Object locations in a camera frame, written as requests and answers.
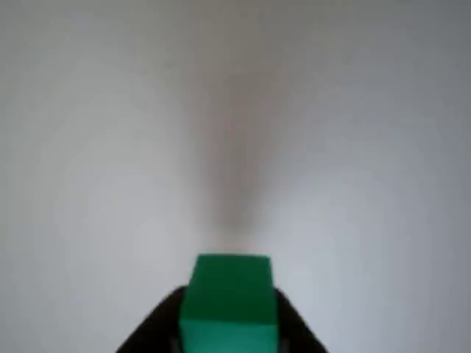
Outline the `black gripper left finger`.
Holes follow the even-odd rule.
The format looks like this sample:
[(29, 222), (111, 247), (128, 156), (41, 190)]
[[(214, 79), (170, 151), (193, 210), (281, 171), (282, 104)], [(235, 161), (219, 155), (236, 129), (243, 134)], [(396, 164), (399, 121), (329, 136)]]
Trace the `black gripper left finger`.
[(180, 286), (159, 302), (116, 352), (183, 352), (179, 319), (185, 289)]

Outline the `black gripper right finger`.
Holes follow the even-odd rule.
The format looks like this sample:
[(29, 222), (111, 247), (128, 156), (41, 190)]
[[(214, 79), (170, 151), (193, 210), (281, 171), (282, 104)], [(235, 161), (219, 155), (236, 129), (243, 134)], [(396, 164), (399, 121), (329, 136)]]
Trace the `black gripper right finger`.
[(311, 331), (288, 297), (278, 288), (275, 289), (275, 295), (280, 341), (279, 352), (328, 353), (324, 344)]

